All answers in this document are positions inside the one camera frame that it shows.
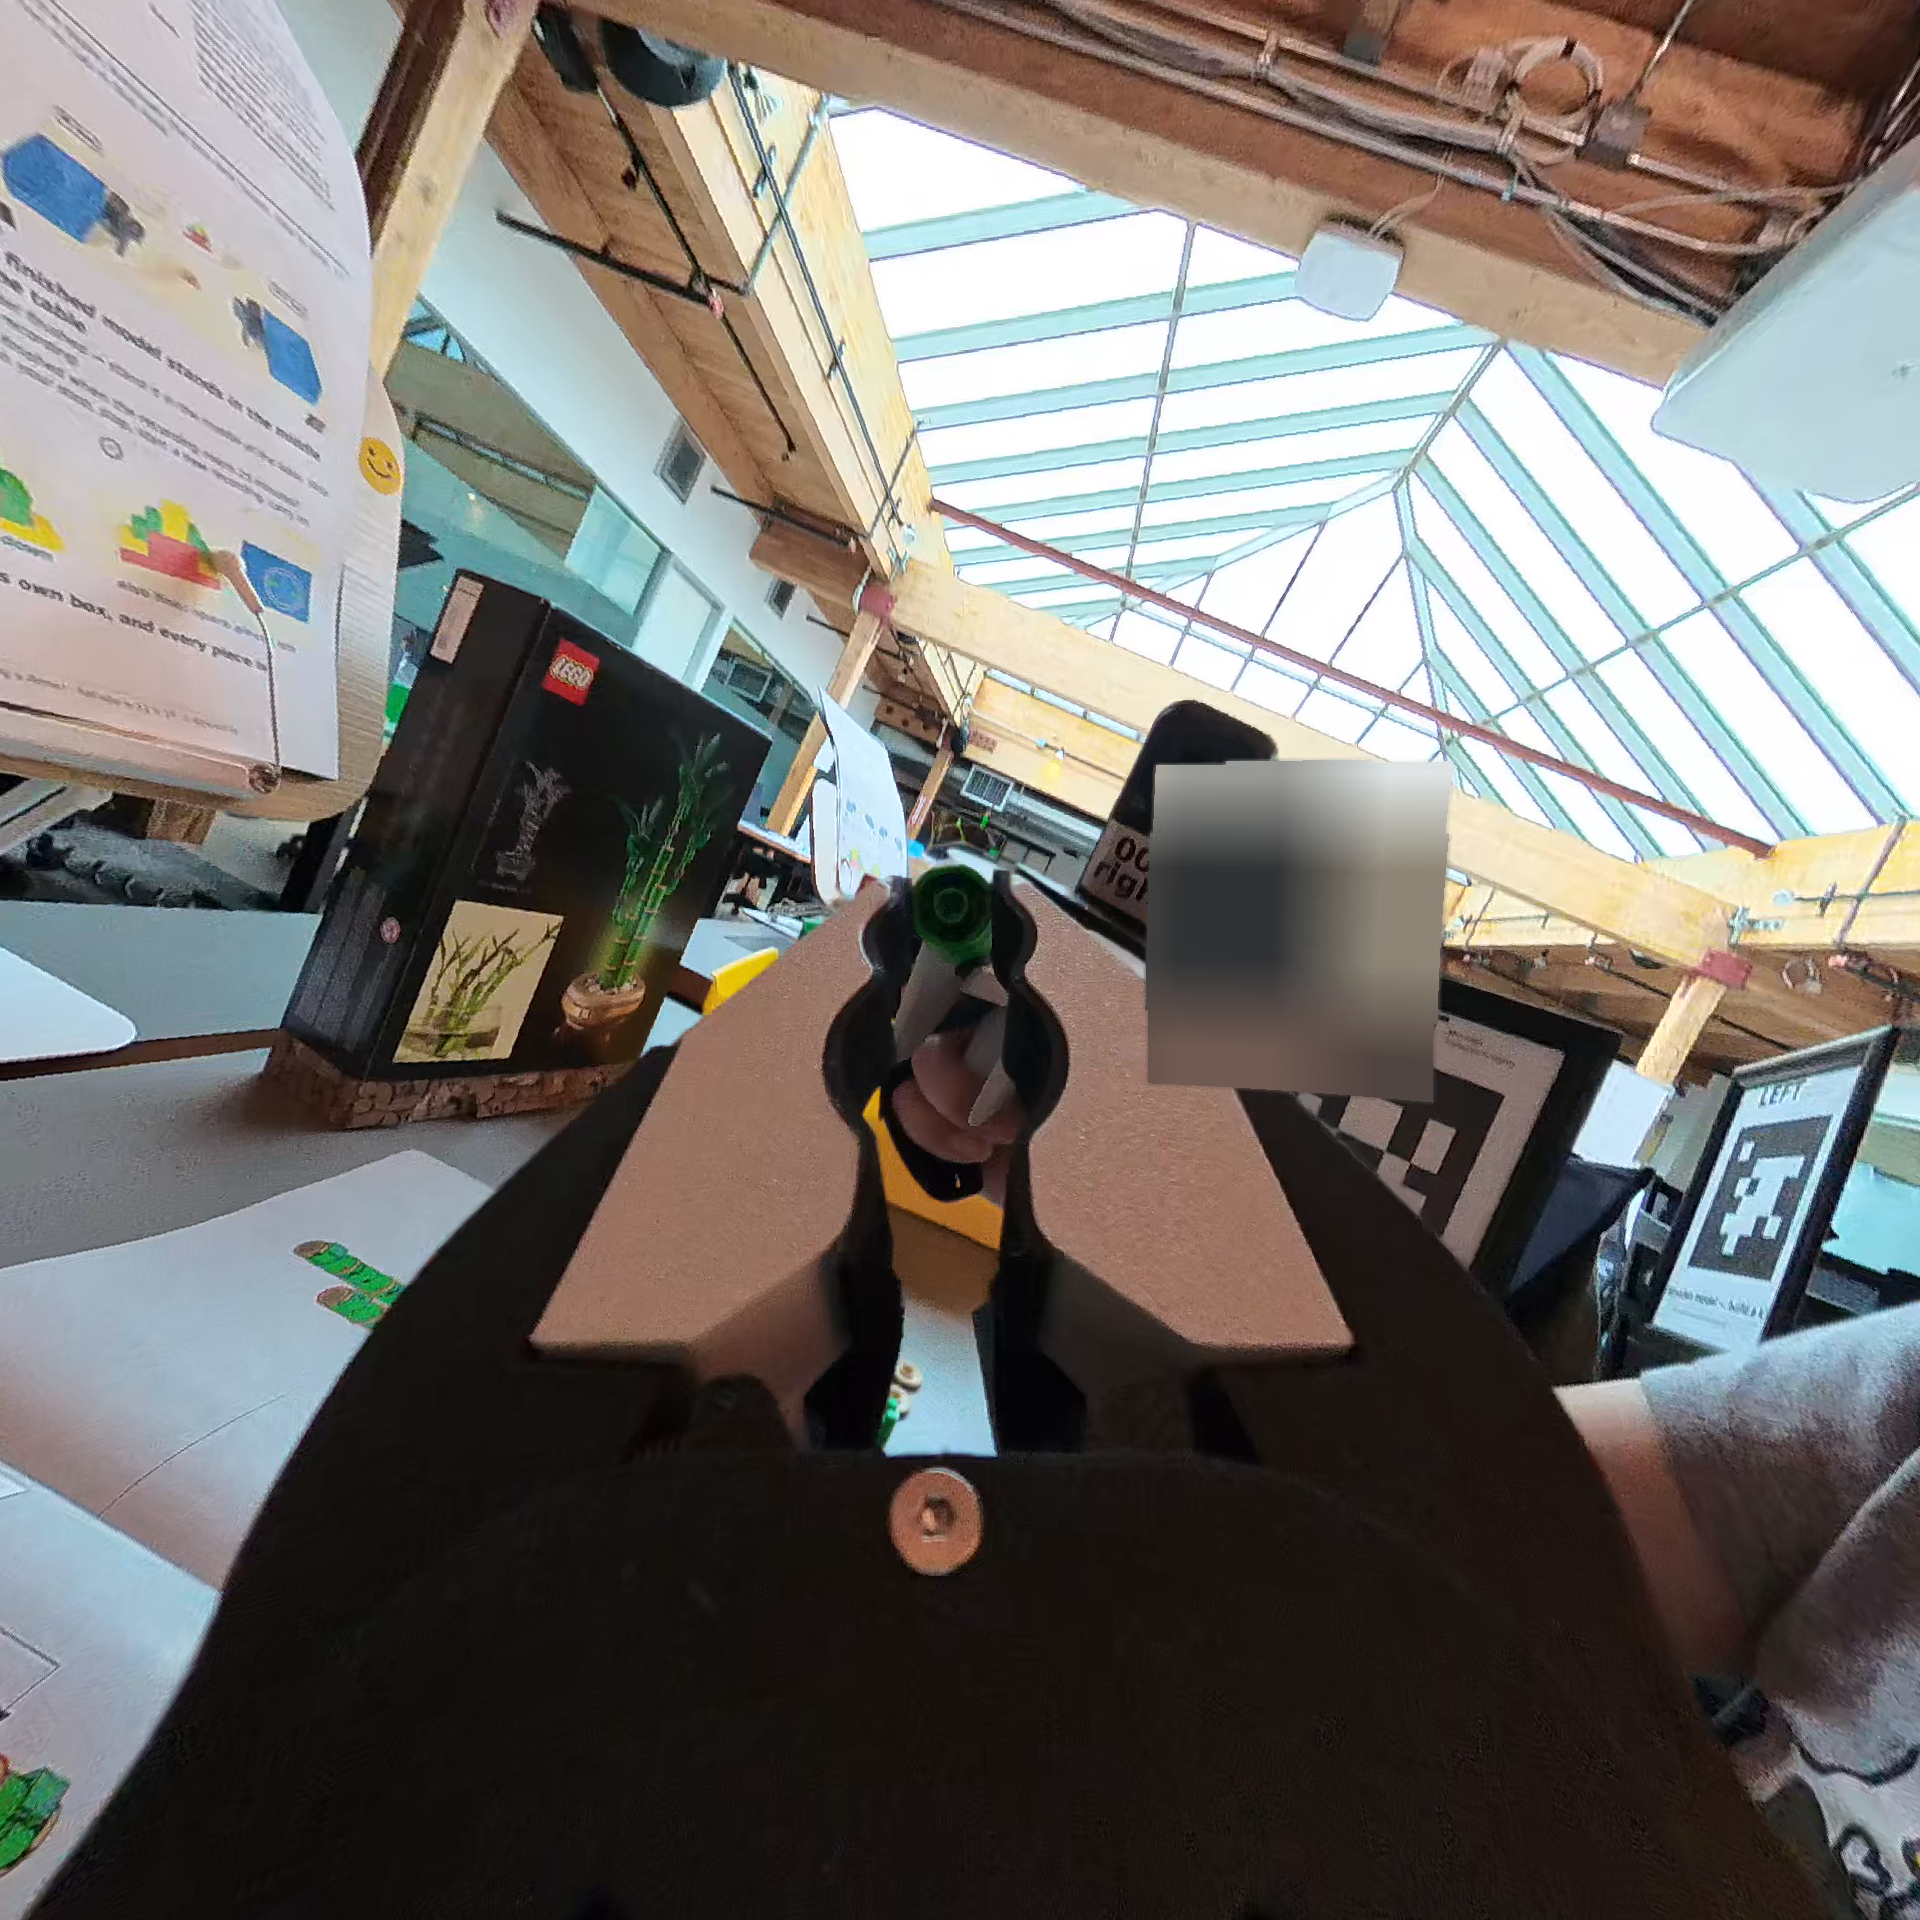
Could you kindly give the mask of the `printed paper poster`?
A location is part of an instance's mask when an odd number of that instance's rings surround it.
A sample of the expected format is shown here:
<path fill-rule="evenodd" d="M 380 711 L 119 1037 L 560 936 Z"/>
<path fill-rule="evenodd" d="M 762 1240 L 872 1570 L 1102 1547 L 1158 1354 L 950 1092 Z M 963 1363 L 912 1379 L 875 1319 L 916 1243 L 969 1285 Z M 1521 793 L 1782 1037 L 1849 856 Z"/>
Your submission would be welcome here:
<path fill-rule="evenodd" d="M 276 5 L 3 5 L 6 746 L 337 777 L 369 216 Z"/>

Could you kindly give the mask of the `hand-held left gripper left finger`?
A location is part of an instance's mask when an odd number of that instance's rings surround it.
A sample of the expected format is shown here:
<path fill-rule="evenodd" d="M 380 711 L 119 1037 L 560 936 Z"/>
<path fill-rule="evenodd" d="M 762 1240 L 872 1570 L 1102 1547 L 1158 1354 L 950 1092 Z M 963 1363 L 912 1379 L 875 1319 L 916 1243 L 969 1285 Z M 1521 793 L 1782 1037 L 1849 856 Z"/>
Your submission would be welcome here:
<path fill-rule="evenodd" d="M 798 1437 L 875 1445 L 904 1336 L 862 1112 L 896 1056 L 906 888 L 866 881 L 697 1021 L 532 1343 L 751 1376 Z"/>

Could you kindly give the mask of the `person's left forearm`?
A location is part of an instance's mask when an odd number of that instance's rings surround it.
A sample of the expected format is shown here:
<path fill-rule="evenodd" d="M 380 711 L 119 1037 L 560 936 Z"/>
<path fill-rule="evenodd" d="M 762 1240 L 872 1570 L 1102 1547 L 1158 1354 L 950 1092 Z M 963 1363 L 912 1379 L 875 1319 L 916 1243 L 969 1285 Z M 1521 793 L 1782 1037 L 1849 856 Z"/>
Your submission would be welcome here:
<path fill-rule="evenodd" d="M 1754 1624 L 1696 1525 L 1644 1384 L 1572 1384 L 1555 1396 L 1617 1505 L 1679 1661 L 1689 1673 L 1745 1673 Z"/>

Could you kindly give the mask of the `paper document stand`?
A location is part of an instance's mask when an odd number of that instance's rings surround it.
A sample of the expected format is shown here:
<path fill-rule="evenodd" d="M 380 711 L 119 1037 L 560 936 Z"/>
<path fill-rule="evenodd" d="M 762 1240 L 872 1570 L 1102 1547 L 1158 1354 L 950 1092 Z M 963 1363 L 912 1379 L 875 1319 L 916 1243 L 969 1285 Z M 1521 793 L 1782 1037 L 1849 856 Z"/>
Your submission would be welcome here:
<path fill-rule="evenodd" d="M 811 876 L 827 905 L 850 900 L 864 881 L 908 876 L 906 809 L 883 743 L 824 695 L 827 772 L 811 787 Z"/>

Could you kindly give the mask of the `black round ceiling mount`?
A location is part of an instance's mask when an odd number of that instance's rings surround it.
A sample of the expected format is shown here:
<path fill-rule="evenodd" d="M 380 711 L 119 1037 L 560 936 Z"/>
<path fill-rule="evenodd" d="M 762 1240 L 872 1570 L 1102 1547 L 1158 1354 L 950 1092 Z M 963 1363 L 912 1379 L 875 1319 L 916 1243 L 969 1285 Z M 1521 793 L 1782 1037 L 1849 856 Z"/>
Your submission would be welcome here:
<path fill-rule="evenodd" d="M 576 95 L 596 95 L 611 77 L 646 105 L 680 109 L 708 100 L 729 75 L 719 55 L 558 2 L 536 8 L 532 37 L 560 84 Z"/>

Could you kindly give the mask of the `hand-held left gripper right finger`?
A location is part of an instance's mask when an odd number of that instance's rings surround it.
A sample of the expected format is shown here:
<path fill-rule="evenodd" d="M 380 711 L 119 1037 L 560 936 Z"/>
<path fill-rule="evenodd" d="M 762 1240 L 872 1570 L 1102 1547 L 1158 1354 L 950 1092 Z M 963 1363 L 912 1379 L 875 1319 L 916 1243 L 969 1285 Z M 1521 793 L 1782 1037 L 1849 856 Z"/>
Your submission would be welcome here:
<path fill-rule="evenodd" d="M 1353 1332 L 1240 1097 L 1147 1080 L 1145 980 L 1024 881 L 995 899 L 990 1116 L 1023 1114 L 980 1372 L 1004 1453 L 1256 1450 L 1228 1373 Z"/>

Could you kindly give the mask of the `framed marker sign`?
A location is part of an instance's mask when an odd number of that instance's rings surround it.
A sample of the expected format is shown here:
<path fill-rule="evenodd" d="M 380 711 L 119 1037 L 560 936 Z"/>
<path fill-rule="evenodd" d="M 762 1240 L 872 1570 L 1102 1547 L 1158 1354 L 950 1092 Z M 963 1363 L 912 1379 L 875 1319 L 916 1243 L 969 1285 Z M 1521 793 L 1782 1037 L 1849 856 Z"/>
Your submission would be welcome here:
<path fill-rule="evenodd" d="M 1740 1067 L 1655 1272 L 1639 1363 L 1919 1292 L 1919 1033 L 1883 1026 Z"/>
<path fill-rule="evenodd" d="M 1505 1297 L 1619 1050 L 1612 1026 L 1448 977 L 1426 1103 L 1300 1092 L 1300 1105 Z"/>

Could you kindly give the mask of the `white tray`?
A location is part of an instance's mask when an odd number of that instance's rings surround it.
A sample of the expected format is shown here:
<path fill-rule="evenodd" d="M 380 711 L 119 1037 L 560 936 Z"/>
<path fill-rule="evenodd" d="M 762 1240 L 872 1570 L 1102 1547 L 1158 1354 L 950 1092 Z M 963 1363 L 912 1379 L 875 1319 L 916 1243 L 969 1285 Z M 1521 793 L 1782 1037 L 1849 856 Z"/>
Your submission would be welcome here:
<path fill-rule="evenodd" d="M 3 1067 L 96 1059 L 138 1041 L 138 1024 L 56 975 L 0 952 Z"/>

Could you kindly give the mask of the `person's right hand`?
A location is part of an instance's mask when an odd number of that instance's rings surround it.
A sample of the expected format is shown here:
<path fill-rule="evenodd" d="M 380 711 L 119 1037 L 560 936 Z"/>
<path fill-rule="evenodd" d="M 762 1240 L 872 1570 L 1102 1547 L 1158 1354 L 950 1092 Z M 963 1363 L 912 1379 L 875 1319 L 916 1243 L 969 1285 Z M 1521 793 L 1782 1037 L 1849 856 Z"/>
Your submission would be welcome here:
<path fill-rule="evenodd" d="M 978 1169 L 983 1184 L 992 1186 L 1024 1129 L 1024 1107 L 1011 1091 L 983 1120 L 971 1117 L 988 1076 L 971 1073 L 969 1044 L 971 1033 L 961 1028 L 929 1037 L 914 1051 L 894 1105 L 912 1144 L 940 1161 Z"/>

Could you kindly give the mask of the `cork block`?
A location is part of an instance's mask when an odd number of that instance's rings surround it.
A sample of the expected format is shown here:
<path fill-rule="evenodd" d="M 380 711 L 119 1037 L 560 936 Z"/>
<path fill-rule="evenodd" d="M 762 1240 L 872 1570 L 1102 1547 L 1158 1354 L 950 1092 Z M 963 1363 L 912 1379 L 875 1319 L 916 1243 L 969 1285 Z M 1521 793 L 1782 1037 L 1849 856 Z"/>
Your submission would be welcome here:
<path fill-rule="evenodd" d="M 612 1063 L 558 1073 L 428 1075 L 406 1065 L 399 1076 L 352 1076 L 279 1031 L 262 1076 L 328 1129 L 375 1131 L 431 1120 L 568 1114 L 632 1069 L 632 1063 Z"/>

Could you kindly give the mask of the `white ceiling box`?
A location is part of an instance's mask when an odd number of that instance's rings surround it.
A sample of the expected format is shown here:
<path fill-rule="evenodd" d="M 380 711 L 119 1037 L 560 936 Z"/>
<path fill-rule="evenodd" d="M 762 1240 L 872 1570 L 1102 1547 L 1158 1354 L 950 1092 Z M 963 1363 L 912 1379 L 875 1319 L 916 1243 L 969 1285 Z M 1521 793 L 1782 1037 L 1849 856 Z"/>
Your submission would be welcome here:
<path fill-rule="evenodd" d="M 1298 255 L 1295 296 L 1332 321 L 1377 321 L 1400 289 L 1404 256 L 1401 241 L 1388 231 L 1323 220 Z"/>

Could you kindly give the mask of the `white lamp panel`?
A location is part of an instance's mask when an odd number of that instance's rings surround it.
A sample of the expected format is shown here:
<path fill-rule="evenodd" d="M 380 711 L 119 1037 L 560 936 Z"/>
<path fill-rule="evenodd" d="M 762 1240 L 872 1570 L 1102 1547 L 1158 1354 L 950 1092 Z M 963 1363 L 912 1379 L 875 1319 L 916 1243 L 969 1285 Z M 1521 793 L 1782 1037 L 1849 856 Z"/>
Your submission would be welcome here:
<path fill-rule="evenodd" d="M 1696 344 L 1651 428 L 1775 490 L 1864 503 L 1915 482 L 1915 139 Z"/>

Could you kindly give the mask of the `green round toy brick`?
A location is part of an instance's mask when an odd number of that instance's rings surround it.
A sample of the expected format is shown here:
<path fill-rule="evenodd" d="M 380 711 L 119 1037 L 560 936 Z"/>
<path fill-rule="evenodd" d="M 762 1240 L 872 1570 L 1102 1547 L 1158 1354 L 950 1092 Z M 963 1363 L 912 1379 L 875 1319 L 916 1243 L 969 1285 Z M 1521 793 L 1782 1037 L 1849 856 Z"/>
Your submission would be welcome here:
<path fill-rule="evenodd" d="M 969 972 L 992 956 L 992 879 L 968 861 L 931 861 L 914 879 L 911 915 L 929 956 Z"/>

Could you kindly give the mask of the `red ceiling pipe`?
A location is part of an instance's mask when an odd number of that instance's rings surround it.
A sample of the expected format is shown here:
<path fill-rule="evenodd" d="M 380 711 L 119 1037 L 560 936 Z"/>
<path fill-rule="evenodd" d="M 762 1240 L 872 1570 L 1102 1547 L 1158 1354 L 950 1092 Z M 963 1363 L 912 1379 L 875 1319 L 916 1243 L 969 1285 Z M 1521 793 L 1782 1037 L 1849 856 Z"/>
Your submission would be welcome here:
<path fill-rule="evenodd" d="M 1075 575 L 1080 578 L 1087 578 L 1096 586 L 1110 587 L 1110 591 L 1114 591 L 1114 592 L 1118 592 L 1128 599 L 1138 601 L 1145 609 L 1164 610 L 1172 618 L 1180 618 L 1182 621 L 1203 626 L 1203 629 L 1207 629 L 1207 632 L 1212 632 L 1222 639 L 1243 643 L 1254 651 L 1259 651 L 1259 655 L 1271 656 L 1275 660 L 1283 660 L 1288 665 L 1296 665 L 1312 682 L 1330 682 L 1330 684 L 1336 684 L 1344 691 L 1356 693 L 1358 697 L 1362 697 L 1368 703 L 1377 703 L 1382 707 L 1391 707 L 1391 708 L 1396 708 L 1401 713 L 1417 715 L 1417 717 L 1431 723 L 1431 728 L 1436 731 L 1463 737 L 1467 740 L 1476 740 L 1479 746 L 1484 746 L 1492 753 L 1500 753 L 1503 756 L 1506 756 L 1512 761 L 1522 761 L 1528 767 L 1536 767 L 1540 770 L 1548 770 L 1548 772 L 1555 772 L 1560 777 L 1585 785 L 1594 793 L 1599 793 L 1608 801 L 1619 801 L 1624 804 L 1639 807 L 1644 812 L 1657 813 L 1657 817 L 1666 819 L 1670 824 L 1676 824 L 1676 825 L 1683 825 L 1683 827 L 1691 831 L 1702 839 L 1707 839 L 1707 841 L 1714 841 L 1714 843 L 1722 843 L 1722 845 L 1728 845 L 1728 849 L 1740 849 L 1742 853 L 1750 853 L 1754 857 L 1770 857 L 1775 853 L 1775 843 L 1770 843 L 1766 839 L 1759 839 L 1755 835 L 1740 832 L 1730 825 L 1724 825 L 1724 824 L 1716 824 L 1716 821 L 1707 819 L 1705 813 L 1694 812 L 1691 807 L 1680 807 L 1680 804 L 1663 801 L 1663 797 L 1657 797 L 1648 791 L 1639 791 L 1638 787 L 1622 785 L 1622 783 L 1617 783 L 1608 776 L 1596 772 L 1594 768 L 1588 768 L 1580 761 L 1561 760 L 1552 753 L 1536 751 L 1529 743 L 1515 740 L 1513 737 L 1500 731 L 1498 728 L 1475 723 L 1475 720 L 1463 717 L 1463 715 L 1458 715 L 1449 708 L 1442 708 L 1442 707 L 1425 704 L 1425 703 L 1420 703 L 1420 700 L 1416 700 L 1416 697 L 1410 697 L 1410 695 L 1406 695 L 1396 689 L 1391 689 L 1391 685 L 1369 682 L 1360 674 L 1353 674 L 1351 669 L 1340 668 L 1332 660 L 1310 656 L 1310 655 L 1305 655 L 1296 648 L 1288 648 L 1286 643 L 1271 640 L 1271 639 L 1259 636 L 1256 632 L 1246 632 L 1243 626 L 1226 620 L 1223 616 L 1207 612 L 1201 605 L 1192 605 L 1192 604 L 1187 604 L 1187 601 L 1182 601 L 1172 594 L 1147 587 L 1147 586 L 1135 581 L 1131 577 L 1122 575 L 1122 572 L 1114 572 L 1110 568 L 1098 568 L 1091 560 L 1082 560 L 1075 554 L 1071 554 L 1071 551 L 1066 551 L 1057 545 L 1048 545 L 1042 539 L 1020 536 L 1014 528 L 1009 528 L 1009 527 L 1004 527 L 995 520 L 985 520 L 976 512 L 955 508 L 953 503 L 950 503 L 942 496 L 932 496 L 929 501 L 929 505 L 940 517 L 945 517 L 950 522 L 955 522 L 955 524 L 961 524 L 961 527 L 964 527 L 975 533 L 995 537 L 1001 545 L 1009 545 L 1016 551 L 1020 551 L 1020 554 L 1024 554 L 1034 560 L 1042 560 L 1042 562 L 1050 562 L 1059 570 L 1068 570 L 1071 575 Z"/>

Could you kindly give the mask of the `glass skylight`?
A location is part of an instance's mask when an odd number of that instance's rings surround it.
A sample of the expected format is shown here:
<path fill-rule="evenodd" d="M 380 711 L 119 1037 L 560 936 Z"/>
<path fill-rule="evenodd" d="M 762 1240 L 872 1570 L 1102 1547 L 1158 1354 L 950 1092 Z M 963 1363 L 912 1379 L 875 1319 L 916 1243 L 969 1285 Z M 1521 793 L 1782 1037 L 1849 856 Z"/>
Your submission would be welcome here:
<path fill-rule="evenodd" d="M 843 107 L 932 493 L 1770 843 L 1915 819 L 1915 490 L 1754 482 L 1657 391 Z M 1702 839 L 955 522 L 958 572 L 1624 857 Z"/>

